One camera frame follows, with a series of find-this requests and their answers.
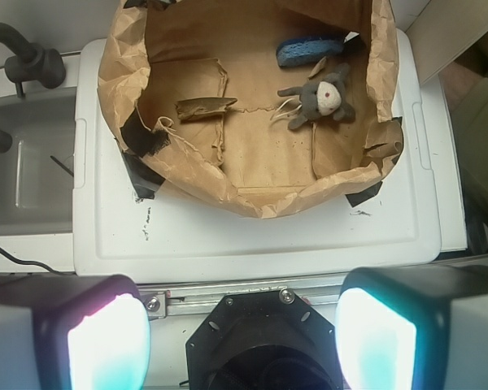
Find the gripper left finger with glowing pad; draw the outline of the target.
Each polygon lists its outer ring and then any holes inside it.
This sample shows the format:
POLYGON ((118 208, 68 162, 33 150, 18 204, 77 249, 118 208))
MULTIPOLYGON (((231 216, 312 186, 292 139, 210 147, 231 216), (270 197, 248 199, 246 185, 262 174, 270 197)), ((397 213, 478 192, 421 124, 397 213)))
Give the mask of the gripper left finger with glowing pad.
POLYGON ((140 389, 149 360, 129 277, 0 276, 0 389, 140 389))

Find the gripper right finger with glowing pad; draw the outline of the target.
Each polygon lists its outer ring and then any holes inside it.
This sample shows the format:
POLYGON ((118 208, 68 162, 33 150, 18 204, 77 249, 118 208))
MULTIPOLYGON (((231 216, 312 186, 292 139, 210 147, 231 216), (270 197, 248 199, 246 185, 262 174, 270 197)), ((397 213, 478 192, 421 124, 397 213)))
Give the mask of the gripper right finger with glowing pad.
POLYGON ((352 389, 488 389, 488 266, 356 268, 335 341, 352 389))

